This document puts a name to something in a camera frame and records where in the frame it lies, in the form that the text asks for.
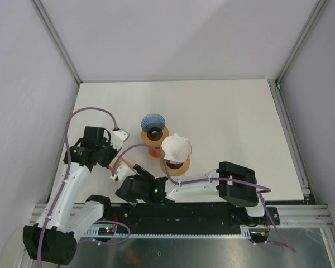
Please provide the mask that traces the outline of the coffee filter pack orange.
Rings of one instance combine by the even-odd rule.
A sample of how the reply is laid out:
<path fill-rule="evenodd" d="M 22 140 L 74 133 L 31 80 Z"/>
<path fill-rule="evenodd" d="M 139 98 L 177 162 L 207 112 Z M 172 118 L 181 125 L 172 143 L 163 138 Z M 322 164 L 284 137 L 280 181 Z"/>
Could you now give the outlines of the coffee filter pack orange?
<path fill-rule="evenodd" d="M 121 165 L 121 164 L 125 164 L 125 165 L 127 165 L 127 166 L 129 166 L 130 168 L 133 169 L 133 165 L 130 164 L 127 160 L 125 160 L 124 158 L 121 158 L 121 159 L 118 160 L 118 157 L 115 157 L 109 165 L 109 170 L 111 171 L 111 173 L 113 171 L 116 171 L 118 165 Z"/>

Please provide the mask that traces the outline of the orange glass carafe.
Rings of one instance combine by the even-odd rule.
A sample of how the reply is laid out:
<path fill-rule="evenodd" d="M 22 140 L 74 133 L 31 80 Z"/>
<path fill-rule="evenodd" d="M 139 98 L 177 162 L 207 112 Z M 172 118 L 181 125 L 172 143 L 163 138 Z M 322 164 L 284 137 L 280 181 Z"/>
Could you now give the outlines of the orange glass carafe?
<path fill-rule="evenodd" d="M 154 158 L 159 158 L 160 156 L 164 157 L 164 151 L 162 150 L 162 148 L 149 148 L 148 152 L 150 154 L 150 156 L 154 157 Z"/>

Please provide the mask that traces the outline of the white paper coffee filter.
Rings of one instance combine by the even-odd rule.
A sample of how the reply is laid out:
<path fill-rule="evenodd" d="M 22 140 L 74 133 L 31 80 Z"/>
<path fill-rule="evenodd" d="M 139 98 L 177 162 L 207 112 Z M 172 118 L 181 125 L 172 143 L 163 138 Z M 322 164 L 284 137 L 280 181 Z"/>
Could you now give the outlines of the white paper coffee filter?
<path fill-rule="evenodd" d="M 192 154 L 189 140 L 177 133 L 165 138 L 161 144 L 164 159 L 170 162 L 184 163 Z"/>

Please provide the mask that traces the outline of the blue glass dripper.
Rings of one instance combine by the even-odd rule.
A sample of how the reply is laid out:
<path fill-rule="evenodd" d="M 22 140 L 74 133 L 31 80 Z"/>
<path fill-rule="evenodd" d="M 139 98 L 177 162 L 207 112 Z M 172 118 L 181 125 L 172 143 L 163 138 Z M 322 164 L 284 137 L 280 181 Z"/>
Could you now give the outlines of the blue glass dripper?
<path fill-rule="evenodd" d="M 160 114 L 148 114 L 141 121 L 141 128 L 146 133 L 160 132 L 165 127 L 165 119 Z"/>

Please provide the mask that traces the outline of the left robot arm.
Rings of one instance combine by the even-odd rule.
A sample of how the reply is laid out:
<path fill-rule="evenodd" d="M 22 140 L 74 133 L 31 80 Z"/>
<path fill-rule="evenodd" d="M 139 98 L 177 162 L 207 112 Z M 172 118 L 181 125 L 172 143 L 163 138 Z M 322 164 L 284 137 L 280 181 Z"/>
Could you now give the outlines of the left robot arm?
<path fill-rule="evenodd" d="M 35 224 L 23 228 L 23 244 L 31 259 L 68 265 L 89 227 L 111 219 L 110 200 L 100 195 L 90 196 L 75 216 L 71 211 L 93 167 L 108 169 L 128 138 L 123 129 L 109 132 L 86 126 L 83 137 L 67 149 L 62 175 L 44 211 Z"/>

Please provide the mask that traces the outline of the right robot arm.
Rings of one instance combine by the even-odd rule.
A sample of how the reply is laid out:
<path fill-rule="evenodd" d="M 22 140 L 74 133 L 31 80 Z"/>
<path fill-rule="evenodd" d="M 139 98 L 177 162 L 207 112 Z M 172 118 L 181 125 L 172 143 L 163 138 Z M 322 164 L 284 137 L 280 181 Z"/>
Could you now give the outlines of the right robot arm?
<path fill-rule="evenodd" d="M 119 181 L 115 195 L 132 205 L 139 200 L 148 204 L 168 204 L 188 197 L 211 195 L 244 208 L 247 219 L 253 224 L 261 223 L 267 215 L 257 193 L 255 171 L 231 162 L 220 162 L 217 169 L 201 178 L 187 180 L 167 176 L 156 178 L 140 165 L 133 168 L 120 165 L 114 179 Z"/>

